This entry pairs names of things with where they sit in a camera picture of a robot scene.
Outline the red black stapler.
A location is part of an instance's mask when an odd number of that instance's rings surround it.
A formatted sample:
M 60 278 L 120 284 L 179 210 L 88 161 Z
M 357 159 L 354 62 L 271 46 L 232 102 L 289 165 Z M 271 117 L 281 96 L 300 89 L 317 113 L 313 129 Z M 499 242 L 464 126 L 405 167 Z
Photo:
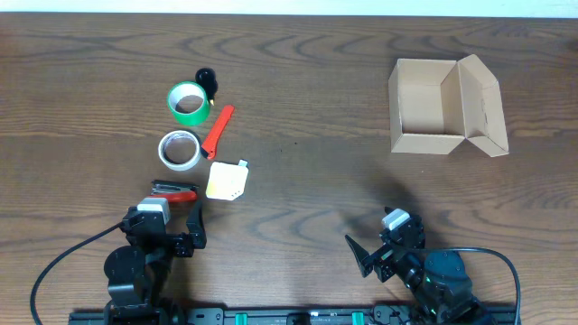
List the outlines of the red black stapler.
M 198 186 L 176 181 L 152 181 L 150 196 L 165 198 L 169 203 L 192 202 L 198 198 Z

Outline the beige masking tape roll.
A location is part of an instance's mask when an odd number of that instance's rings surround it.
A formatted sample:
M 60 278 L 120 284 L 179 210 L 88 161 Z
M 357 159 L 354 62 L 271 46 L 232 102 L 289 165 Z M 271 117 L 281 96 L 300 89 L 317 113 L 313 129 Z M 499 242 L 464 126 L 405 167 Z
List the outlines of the beige masking tape roll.
M 186 162 L 174 162 L 170 160 L 167 152 L 168 145 L 175 140 L 188 140 L 192 142 L 195 146 L 195 151 L 192 157 Z M 198 137 L 191 131 L 188 130 L 175 130 L 166 134 L 158 144 L 157 152 L 161 162 L 170 170 L 176 172 L 185 172 L 192 169 L 201 158 L 201 146 Z

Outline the red utility knife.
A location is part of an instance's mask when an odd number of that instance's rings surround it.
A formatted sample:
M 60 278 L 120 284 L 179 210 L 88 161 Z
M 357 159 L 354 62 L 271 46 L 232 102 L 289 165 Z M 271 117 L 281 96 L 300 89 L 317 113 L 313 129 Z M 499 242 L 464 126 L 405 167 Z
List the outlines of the red utility knife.
M 214 160 L 217 153 L 219 139 L 224 132 L 228 121 L 231 119 L 236 108 L 233 105 L 225 105 L 221 110 L 210 132 L 201 145 L 203 156 L 208 160 Z

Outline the brown cardboard box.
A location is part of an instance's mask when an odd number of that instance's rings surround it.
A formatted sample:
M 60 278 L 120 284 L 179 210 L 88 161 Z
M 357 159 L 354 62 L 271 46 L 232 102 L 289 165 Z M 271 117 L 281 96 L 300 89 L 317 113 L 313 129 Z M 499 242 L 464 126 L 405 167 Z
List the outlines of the brown cardboard box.
M 393 153 L 448 154 L 467 140 L 509 154 L 499 81 L 477 55 L 399 59 L 387 88 Z

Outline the green tape roll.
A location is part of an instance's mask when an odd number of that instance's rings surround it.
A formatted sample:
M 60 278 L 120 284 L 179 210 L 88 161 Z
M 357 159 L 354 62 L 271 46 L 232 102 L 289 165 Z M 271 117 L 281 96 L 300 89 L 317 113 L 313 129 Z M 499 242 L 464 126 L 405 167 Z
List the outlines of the green tape roll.
M 196 96 L 201 99 L 200 106 L 190 112 L 182 113 L 177 110 L 179 102 L 188 97 Z M 210 102 L 205 90 L 197 83 L 185 81 L 174 85 L 167 94 L 166 104 L 175 120 L 182 125 L 195 126 L 203 123 L 210 114 Z

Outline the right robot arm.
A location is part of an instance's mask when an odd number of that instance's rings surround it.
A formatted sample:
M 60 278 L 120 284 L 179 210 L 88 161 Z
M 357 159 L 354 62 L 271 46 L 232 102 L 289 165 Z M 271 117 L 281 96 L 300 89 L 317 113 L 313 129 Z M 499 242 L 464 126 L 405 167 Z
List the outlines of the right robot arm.
M 472 280 L 459 253 L 425 251 L 422 219 L 403 209 L 385 208 L 379 233 L 382 245 L 370 253 L 345 236 L 360 273 L 384 283 L 396 276 L 415 297 L 412 324 L 495 324 L 490 311 L 472 293 Z

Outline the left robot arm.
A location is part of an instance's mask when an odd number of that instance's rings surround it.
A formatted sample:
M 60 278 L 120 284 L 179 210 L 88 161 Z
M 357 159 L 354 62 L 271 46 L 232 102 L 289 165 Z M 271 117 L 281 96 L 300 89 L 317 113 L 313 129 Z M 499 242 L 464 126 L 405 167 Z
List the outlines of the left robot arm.
M 182 307 L 161 296 L 175 258 L 187 258 L 207 244 L 202 203 L 195 202 L 186 220 L 187 232 L 169 234 L 166 198 L 146 198 L 128 209 L 119 228 L 128 244 L 106 259 L 104 272 L 111 301 L 106 324 L 185 324 Z

